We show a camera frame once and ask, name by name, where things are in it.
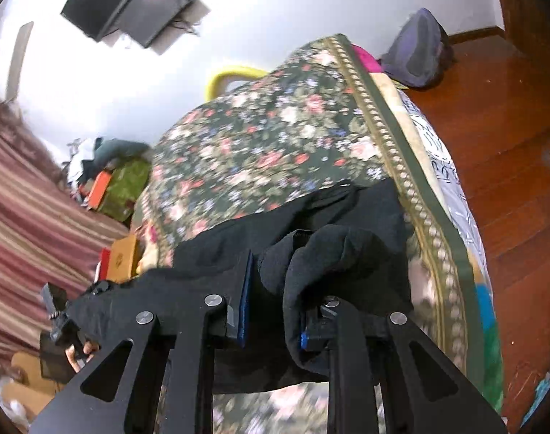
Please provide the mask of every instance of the yellow tube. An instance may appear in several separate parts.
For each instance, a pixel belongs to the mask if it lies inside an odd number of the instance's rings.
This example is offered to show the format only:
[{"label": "yellow tube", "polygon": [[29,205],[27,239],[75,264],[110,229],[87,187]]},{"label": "yellow tube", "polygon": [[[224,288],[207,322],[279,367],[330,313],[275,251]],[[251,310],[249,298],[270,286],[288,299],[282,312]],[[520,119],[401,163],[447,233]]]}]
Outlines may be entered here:
[{"label": "yellow tube", "polygon": [[267,75],[268,72],[264,70],[259,70],[256,68],[245,67],[242,65],[229,65],[223,67],[221,70],[214,74],[210,81],[207,83],[207,86],[204,90],[204,100],[209,102],[219,95],[219,90],[221,88],[221,82],[227,77],[240,77],[247,78],[251,80],[258,80]]}]

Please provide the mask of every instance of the silver bolt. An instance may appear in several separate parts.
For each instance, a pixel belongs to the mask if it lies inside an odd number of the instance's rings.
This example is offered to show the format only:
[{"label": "silver bolt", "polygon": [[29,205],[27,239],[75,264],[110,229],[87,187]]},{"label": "silver bolt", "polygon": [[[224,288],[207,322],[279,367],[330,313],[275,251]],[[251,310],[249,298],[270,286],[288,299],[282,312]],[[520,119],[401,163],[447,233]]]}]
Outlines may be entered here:
[{"label": "silver bolt", "polygon": [[210,294],[204,298],[205,305],[208,307],[216,307],[218,305],[221,305],[222,301],[223,297],[217,294]]},{"label": "silver bolt", "polygon": [[334,296],[328,296],[325,298],[325,306],[329,309],[333,309],[339,305],[339,299]]},{"label": "silver bolt", "polygon": [[152,321],[154,317],[155,316],[149,311],[140,312],[138,315],[136,315],[136,322],[138,324],[148,324]]},{"label": "silver bolt", "polygon": [[407,321],[407,317],[403,313],[393,312],[390,315],[390,320],[392,321],[393,324],[405,324]]}]

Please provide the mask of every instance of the purple bag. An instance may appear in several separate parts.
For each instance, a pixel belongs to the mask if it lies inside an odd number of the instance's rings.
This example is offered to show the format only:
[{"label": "purple bag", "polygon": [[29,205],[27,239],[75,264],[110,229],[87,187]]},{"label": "purple bag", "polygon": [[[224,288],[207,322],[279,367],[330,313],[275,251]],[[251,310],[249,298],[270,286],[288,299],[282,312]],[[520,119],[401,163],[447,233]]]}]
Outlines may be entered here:
[{"label": "purple bag", "polygon": [[404,24],[382,57],[381,67],[392,79],[406,86],[425,88],[439,81],[453,59],[446,31],[422,8]]}]

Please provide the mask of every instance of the wooden baseboard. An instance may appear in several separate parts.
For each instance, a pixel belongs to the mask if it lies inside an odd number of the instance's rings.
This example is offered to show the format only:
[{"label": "wooden baseboard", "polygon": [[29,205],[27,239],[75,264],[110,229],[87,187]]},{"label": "wooden baseboard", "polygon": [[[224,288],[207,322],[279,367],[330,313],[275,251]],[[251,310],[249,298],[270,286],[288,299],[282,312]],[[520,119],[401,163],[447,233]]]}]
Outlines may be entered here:
[{"label": "wooden baseboard", "polygon": [[461,42],[471,41],[474,39],[482,39],[482,37],[500,36],[505,38],[504,30],[498,26],[483,27],[482,29],[474,29],[472,31],[459,32],[458,34],[452,34],[448,36],[452,45],[459,44]]}]

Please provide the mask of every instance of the red striped curtain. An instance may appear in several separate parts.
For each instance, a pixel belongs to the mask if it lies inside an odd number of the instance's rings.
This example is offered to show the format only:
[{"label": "red striped curtain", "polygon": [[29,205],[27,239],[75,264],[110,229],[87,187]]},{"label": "red striped curtain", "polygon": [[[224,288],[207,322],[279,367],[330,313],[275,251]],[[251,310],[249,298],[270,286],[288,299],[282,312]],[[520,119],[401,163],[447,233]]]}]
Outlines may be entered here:
[{"label": "red striped curtain", "polygon": [[57,184],[60,168],[10,105],[0,102],[0,359],[36,350],[49,328],[39,292],[52,282],[75,296],[91,283],[100,250],[128,233],[88,212]]}]

